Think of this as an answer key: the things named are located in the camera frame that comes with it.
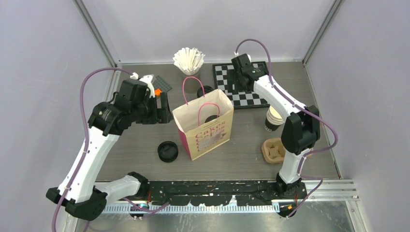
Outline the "stack of black lids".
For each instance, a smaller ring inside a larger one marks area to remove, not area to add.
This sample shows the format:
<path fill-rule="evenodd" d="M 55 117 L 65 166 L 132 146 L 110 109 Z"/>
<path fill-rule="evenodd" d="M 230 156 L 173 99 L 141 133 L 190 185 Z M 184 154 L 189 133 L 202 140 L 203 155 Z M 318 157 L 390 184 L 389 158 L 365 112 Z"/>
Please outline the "stack of black lids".
<path fill-rule="evenodd" d="M 161 161 L 173 162 L 178 157 L 178 147 L 172 141 L 164 141 L 158 146 L 157 153 Z"/>

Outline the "paper gift bag pink handles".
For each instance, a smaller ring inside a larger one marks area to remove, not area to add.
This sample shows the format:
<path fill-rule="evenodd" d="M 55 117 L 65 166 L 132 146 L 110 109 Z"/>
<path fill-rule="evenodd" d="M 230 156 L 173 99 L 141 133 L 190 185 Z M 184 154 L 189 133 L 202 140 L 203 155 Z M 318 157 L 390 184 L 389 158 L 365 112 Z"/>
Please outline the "paper gift bag pink handles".
<path fill-rule="evenodd" d="M 215 89 L 202 97 L 187 101 L 172 111 L 182 145 L 195 160 L 230 140 L 234 106 L 226 94 Z M 218 118 L 208 123 L 212 115 Z"/>

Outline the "black coffee cup lid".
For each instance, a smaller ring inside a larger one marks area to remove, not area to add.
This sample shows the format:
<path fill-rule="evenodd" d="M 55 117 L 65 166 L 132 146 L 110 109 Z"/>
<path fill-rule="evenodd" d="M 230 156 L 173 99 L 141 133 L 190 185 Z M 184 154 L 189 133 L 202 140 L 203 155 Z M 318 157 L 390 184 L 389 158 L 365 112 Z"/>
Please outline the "black coffee cup lid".
<path fill-rule="evenodd" d="M 200 88 L 197 90 L 196 96 L 197 96 L 197 98 L 202 97 L 202 96 L 204 96 L 205 94 L 208 94 L 208 93 L 212 92 L 213 90 L 214 90 L 214 88 L 211 87 L 211 86 L 200 87 Z"/>

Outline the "stack of paper cups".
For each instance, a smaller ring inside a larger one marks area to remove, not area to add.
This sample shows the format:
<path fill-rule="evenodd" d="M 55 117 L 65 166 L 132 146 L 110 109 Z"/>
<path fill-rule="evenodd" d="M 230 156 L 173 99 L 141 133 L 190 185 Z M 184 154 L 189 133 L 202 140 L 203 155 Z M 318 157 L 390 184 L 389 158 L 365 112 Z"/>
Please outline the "stack of paper cups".
<path fill-rule="evenodd" d="M 280 116 L 276 109 L 272 106 L 266 112 L 265 129 L 267 131 L 275 131 L 284 124 L 284 119 Z"/>

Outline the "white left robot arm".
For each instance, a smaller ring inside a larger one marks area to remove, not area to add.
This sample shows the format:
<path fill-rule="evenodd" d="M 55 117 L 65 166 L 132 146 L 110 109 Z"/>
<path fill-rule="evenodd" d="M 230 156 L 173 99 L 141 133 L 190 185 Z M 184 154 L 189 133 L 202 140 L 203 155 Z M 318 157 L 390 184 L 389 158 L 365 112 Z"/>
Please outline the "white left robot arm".
<path fill-rule="evenodd" d="M 89 141 L 83 143 L 67 178 L 58 187 L 47 191 L 48 199 L 58 203 L 83 155 L 85 159 L 62 202 L 66 212 L 73 217 L 92 221 L 108 204 L 128 196 L 137 200 L 147 196 L 148 179 L 139 173 L 130 172 L 106 184 L 96 183 L 96 178 L 109 151 L 132 123 L 168 123 L 173 119 L 166 93 L 161 93 L 161 108 L 157 107 L 152 82 L 152 75 L 128 78 L 122 82 L 114 103 L 103 101 L 93 108 L 88 120 Z"/>

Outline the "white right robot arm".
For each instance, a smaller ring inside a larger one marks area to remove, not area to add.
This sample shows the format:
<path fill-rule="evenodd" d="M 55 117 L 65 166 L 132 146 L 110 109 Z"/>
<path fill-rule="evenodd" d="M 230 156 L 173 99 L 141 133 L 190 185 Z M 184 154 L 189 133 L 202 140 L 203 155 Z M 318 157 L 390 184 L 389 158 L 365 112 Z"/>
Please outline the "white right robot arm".
<path fill-rule="evenodd" d="M 237 91 L 253 91 L 265 99 L 284 120 L 281 142 L 285 148 L 282 168 L 274 184 L 275 193 L 289 198 L 301 184 L 301 168 L 320 138 L 319 110 L 305 106 L 285 91 L 265 68 L 256 68 L 249 55 L 232 59 L 233 84 Z"/>

